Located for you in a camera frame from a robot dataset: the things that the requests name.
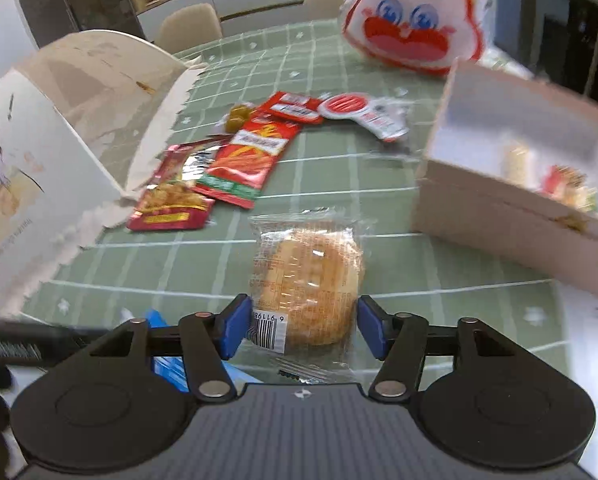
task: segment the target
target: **table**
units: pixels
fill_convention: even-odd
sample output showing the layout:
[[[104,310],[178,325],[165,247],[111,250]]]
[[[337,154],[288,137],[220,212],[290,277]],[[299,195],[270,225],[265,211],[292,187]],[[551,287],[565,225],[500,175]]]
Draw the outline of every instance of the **table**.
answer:
[[[414,100],[412,136],[422,149],[444,81],[364,59],[334,21],[273,27],[180,53],[210,64],[189,91],[172,144],[200,139],[235,102],[264,101],[277,89],[320,96],[342,91]],[[220,310],[248,291],[256,245],[250,215],[339,206],[374,219],[364,239],[362,293],[388,312],[408,311],[433,324],[474,316],[567,372],[564,329],[554,283],[533,270],[410,231],[415,164],[368,157],[379,142],[344,121],[304,128],[290,144],[252,211],[217,202],[200,231],[138,234],[107,230],[26,301],[24,316],[60,324],[115,326],[157,308],[168,322]],[[359,333],[349,362],[367,386],[380,366]],[[262,380],[279,380],[274,355],[243,342],[234,363]],[[451,370],[429,358],[425,387]]]

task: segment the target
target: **yellow label on packet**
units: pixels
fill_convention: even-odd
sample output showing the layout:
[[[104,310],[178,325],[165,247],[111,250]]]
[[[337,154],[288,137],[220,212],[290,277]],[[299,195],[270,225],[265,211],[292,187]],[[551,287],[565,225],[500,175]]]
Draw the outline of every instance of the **yellow label on packet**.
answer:
[[[190,213],[172,213],[170,215],[146,216],[143,221],[146,224],[165,224],[167,222],[181,222],[189,218]]]

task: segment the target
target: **gray ribbed panel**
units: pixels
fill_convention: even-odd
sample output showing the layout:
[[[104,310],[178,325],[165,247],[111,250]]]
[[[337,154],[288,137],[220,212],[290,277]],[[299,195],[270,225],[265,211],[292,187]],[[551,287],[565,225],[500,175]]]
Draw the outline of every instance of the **gray ribbed panel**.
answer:
[[[99,480],[590,480],[575,465],[531,474],[481,470],[430,444],[408,411],[355,384],[251,384],[227,406],[198,411],[161,455]],[[21,480],[83,480],[31,467]]]

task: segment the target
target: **black circular disc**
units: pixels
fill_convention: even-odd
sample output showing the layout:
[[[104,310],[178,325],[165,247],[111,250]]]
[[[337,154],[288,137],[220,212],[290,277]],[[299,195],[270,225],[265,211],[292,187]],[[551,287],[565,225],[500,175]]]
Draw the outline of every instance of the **black circular disc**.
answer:
[[[106,472],[144,462],[176,440],[184,396],[147,368],[107,359],[114,360],[52,370],[16,398],[11,426],[28,458],[62,471]]]
[[[565,377],[497,373],[438,379],[422,394],[419,414],[455,457],[511,470],[578,458],[595,420],[592,400]]]

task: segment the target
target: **red and white package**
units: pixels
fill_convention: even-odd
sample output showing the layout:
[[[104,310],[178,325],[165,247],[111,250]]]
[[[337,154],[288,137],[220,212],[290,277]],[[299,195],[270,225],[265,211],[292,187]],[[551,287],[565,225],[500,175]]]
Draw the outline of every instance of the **red and white package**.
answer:
[[[258,110],[298,123],[321,124],[323,117],[317,112],[320,104],[321,99],[289,94],[288,92],[277,92],[259,106]]]
[[[406,102],[393,98],[350,92],[326,99],[318,111],[328,119],[350,119],[384,142],[393,142],[410,130]]]

